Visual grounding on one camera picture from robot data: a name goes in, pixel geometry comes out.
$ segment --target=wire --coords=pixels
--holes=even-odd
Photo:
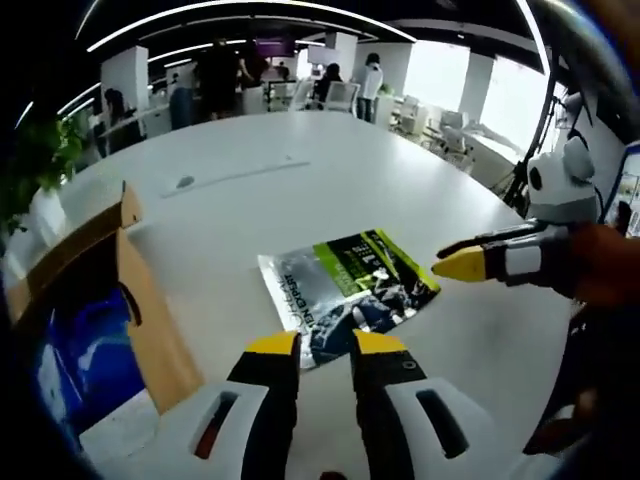
[[[598,223],[602,223],[604,220],[604,200],[602,199],[602,192],[598,187],[593,185],[596,195],[598,195],[598,202],[600,202],[600,216],[598,217]]]

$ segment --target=white pillar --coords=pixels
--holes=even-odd
[[[487,99],[489,84],[491,83],[491,72],[493,71],[494,59],[471,53],[469,55],[469,66],[467,76],[464,81],[464,90],[460,99],[459,112],[469,114],[469,119],[480,121],[484,102]]]
[[[329,33],[327,34],[325,45],[338,51],[340,76],[345,82],[350,81],[356,60],[358,37],[347,35],[346,33]]]
[[[102,106],[106,110],[104,92],[114,88],[122,93],[125,108],[137,108],[138,111],[149,108],[149,50],[133,47],[102,64],[100,81],[102,82]]]

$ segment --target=white plant pot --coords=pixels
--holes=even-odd
[[[45,192],[40,188],[33,196],[25,222],[36,241],[41,241],[49,248],[56,245],[67,228],[67,215],[60,203],[58,192]]]

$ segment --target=hand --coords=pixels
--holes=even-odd
[[[605,225],[585,225],[571,236],[571,256],[584,267],[575,298],[613,306],[640,298],[640,242]]]

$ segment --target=small item on table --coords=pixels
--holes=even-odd
[[[354,329],[388,332],[440,291],[379,229],[258,263],[285,330],[301,333],[303,369],[349,353]]]

